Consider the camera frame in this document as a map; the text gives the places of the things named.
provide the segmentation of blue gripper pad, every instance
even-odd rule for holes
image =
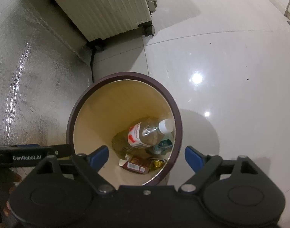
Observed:
[[[104,164],[107,162],[109,157],[109,150],[107,146],[101,146],[94,152],[88,155],[87,159],[92,169],[98,172]]]
[[[185,160],[195,173],[197,173],[204,166],[203,157],[204,155],[192,146],[187,146],[185,148]]]

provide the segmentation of barcode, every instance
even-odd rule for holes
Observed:
[[[134,169],[134,170],[139,170],[140,166],[128,162],[127,168]]]

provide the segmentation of white tile floor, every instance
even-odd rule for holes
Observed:
[[[290,228],[287,19],[268,0],[158,0],[152,21],[154,37],[136,30],[109,40],[95,56],[95,79],[140,72],[173,95],[184,137],[169,184],[193,175],[188,145],[225,159],[246,154],[285,192],[281,224]]]

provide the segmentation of white suitcase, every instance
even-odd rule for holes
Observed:
[[[154,34],[151,10],[154,0],[55,0],[90,42],[143,26],[144,35]]]

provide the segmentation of trash can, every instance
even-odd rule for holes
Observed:
[[[175,122],[171,152],[163,168],[138,174],[119,166],[119,158],[111,147],[111,139],[136,120],[155,117]],[[109,148],[109,159],[99,174],[115,188],[119,185],[156,185],[173,167],[182,142],[179,109],[167,91],[153,78],[134,72],[106,76],[90,86],[76,102],[67,126],[67,143],[76,154],[90,154],[102,145]]]

